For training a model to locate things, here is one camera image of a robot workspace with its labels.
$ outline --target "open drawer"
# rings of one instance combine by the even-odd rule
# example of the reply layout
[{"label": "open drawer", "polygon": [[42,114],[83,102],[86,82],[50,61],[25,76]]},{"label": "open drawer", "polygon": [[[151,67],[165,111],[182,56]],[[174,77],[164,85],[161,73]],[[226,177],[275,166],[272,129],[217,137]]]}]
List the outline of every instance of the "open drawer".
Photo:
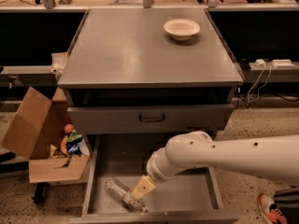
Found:
[{"label": "open drawer", "polygon": [[171,133],[223,130],[233,112],[225,105],[70,107],[79,133]]},{"label": "open drawer", "polygon": [[183,172],[145,196],[147,212],[132,213],[105,191],[108,178],[116,177],[133,189],[152,151],[163,147],[170,135],[98,135],[91,162],[82,217],[70,223],[234,223],[236,215],[223,210],[213,169]]}]

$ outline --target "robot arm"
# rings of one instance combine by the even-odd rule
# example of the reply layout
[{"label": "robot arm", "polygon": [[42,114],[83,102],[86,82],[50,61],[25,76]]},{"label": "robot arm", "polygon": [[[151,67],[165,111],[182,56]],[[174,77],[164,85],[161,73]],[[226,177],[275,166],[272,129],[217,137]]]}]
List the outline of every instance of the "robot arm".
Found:
[{"label": "robot arm", "polygon": [[174,175],[201,167],[217,167],[299,186],[299,135],[213,141],[207,133],[174,136],[155,151],[132,195],[142,198]]}]

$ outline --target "shoe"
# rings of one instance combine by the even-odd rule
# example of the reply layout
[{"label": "shoe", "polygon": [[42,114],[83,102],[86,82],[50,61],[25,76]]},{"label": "shoe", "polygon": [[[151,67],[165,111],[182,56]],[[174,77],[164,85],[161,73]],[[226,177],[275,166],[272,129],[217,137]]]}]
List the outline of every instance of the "shoe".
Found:
[{"label": "shoe", "polygon": [[268,224],[288,224],[281,210],[275,205],[274,200],[266,194],[258,197],[258,205],[263,219]]}]

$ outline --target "floor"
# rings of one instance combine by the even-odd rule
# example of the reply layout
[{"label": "floor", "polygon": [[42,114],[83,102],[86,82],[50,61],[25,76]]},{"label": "floor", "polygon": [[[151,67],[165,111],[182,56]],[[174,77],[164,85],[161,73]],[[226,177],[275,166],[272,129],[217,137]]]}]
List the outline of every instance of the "floor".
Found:
[{"label": "floor", "polygon": [[[299,102],[260,98],[247,108],[235,98],[234,105],[236,110],[216,140],[299,134]],[[13,103],[0,106],[0,143],[17,106]],[[262,192],[274,195],[277,190],[289,187],[219,169],[215,172],[224,208],[239,215],[237,224],[265,223],[256,203],[258,195]],[[85,184],[45,188],[45,202],[36,205],[32,201],[36,186],[29,184],[27,171],[0,174],[0,178],[0,223],[59,224],[81,214]]]}]

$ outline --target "orange ball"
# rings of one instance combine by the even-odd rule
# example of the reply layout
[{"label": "orange ball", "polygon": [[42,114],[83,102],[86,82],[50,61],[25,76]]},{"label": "orange ball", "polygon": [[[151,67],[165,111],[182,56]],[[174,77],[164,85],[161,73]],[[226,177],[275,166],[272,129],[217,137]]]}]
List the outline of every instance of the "orange ball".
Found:
[{"label": "orange ball", "polygon": [[66,124],[66,125],[64,126],[64,132],[65,132],[66,134],[71,133],[74,129],[75,129],[75,127],[74,127],[73,124]]}]

